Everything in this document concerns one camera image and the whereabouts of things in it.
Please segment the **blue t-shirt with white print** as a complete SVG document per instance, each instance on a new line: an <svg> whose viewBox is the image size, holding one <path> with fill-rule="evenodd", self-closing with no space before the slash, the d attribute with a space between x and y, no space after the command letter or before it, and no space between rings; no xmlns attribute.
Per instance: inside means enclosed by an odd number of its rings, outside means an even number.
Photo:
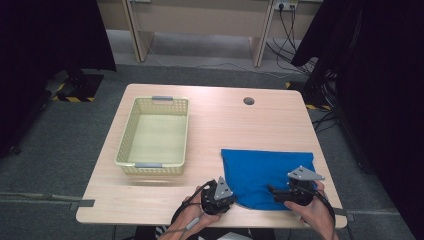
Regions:
<svg viewBox="0 0 424 240"><path fill-rule="evenodd" d="M288 191L289 172L299 166L315 170L311 152L222 149L221 156L225 180L237 197L236 203L251 210L287 210L274 201L268 185Z"/></svg>

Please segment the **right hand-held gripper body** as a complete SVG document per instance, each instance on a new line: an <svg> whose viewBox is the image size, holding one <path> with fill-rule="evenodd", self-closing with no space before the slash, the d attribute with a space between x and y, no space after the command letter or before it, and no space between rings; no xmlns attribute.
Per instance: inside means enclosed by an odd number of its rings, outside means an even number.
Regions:
<svg viewBox="0 0 424 240"><path fill-rule="evenodd" d="M285 201L292 201L302 206L307 206L317 193L315 182L324 180L325 177L306 167L299 166L287 174L289 192Z"/></svg>

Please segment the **yellow black striped tape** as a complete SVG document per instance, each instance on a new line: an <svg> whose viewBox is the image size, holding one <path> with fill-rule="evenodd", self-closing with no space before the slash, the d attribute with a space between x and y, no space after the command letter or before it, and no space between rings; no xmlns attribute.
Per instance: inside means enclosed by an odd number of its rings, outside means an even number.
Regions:
<svg viewBox="0 0 424 240"><path fill-rule="evenodd" d="M331 110L332 107L318 90L310 90L305 87L303 82L288 82L286 84L287 90L298 91L308 109L315 110Z"/></svg>

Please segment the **person's left hand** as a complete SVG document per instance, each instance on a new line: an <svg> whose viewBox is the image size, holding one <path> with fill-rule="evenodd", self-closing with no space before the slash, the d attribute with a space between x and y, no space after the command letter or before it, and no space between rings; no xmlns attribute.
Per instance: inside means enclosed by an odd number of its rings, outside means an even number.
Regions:
<svg viewBox="0 0 424 240"><path fill-rule="evenodd" d="M196 196L193 199L186 197L183 202L187 202L187 207L179 214L175 223L178 228L186 228L190 223L197 219L197 223L194 224L188 232L197 233L200 230L219 222L221 215L209 215L205 213L201 207L200 197Z"/></svg>

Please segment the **white wall socket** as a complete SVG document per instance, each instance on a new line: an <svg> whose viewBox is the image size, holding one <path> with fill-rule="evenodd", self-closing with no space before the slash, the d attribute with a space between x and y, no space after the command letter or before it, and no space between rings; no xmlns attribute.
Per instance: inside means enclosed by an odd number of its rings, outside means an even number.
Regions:
<svg viewBox="0 0 424 240"><path fill-rule="evenodd" d="M298 5L298 0L275 0L274 9L281 11L295 10Z"/></svg>

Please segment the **pale green plastic basket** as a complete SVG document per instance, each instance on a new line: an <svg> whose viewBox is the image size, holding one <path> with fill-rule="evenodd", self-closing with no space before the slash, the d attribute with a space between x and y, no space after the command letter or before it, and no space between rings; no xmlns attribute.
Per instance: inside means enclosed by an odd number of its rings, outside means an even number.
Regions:
<svg viewBox="0 0 424 240"><path fill-rule="evenodd" d="M135 97L115 157L126 174L153 176L184 172L189 99Z"/></svg>

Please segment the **black stand base striped tape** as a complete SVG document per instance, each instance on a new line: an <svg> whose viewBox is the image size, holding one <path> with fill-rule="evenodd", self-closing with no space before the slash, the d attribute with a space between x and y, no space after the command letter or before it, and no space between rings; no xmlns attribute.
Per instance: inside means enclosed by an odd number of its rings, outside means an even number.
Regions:
<svg viewBox="0 0 424 240"><path fill-rule="evenodd" d="M86 74L81 69L66 72L66 78L52 97L54 101L93 102L103 80L102 74Z"/></svg>

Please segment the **black curtain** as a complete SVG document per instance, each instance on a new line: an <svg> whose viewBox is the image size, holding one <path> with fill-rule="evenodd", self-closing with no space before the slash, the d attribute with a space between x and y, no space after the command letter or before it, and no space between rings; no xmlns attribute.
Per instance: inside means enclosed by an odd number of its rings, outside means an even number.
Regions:
<svg viewBox="0 0 424 240"><path fill-rule="evenodd" d="M47 81L116 69L96 0L0 0L0 159L18 143Z"/></svg>
<svg viewBox="0 0 424 240"><path fill-rule="evenodd" d="M292 63L312 57L306 92L334 74L363 167L424 240L424 0L323 0Z"/></svg>

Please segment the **person's right hand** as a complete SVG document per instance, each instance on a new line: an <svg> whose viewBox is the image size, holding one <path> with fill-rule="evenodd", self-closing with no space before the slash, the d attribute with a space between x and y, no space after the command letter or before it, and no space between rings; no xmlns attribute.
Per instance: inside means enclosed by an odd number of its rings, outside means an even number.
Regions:
<svg viewBox="0 0 424 240"><path fill-rule="evenodd" d="M329 210L316 196L314 196L313 200L306 206L299 205L292 201L285 201L284 205L299 214L302 220L312 228L318 225L332 225L334 227L334 220Z"/></svg>

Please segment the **long grey tape strip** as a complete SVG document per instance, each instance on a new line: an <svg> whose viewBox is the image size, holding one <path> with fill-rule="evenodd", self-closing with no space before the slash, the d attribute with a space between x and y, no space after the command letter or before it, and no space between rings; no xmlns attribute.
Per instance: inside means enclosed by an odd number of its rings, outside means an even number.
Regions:
<svg viewBox="0 0 424 240"><path fill-rule="evenodd" d="M93 207L94 199L83 199L77 196L65 196L56 194L41 194L41 193L11 193L0 192L0 200L32 200L44 202L64 202L69 203L73 210L81 207Z"/></svg>

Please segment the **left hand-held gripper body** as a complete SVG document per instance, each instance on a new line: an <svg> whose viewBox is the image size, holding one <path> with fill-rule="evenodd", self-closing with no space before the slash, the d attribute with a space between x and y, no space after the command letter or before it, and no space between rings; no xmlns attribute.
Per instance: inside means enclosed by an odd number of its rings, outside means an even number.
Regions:
<svg viewBox="0 0 424 240"><path fill-rule="evenodd" d="M227 211L223 211L223 205L228 204L226 198L230 196L234 196L233 191L222 176L217 180L207 182L206 188L201 191L203 211L209 215L226 213Z"/></svg>

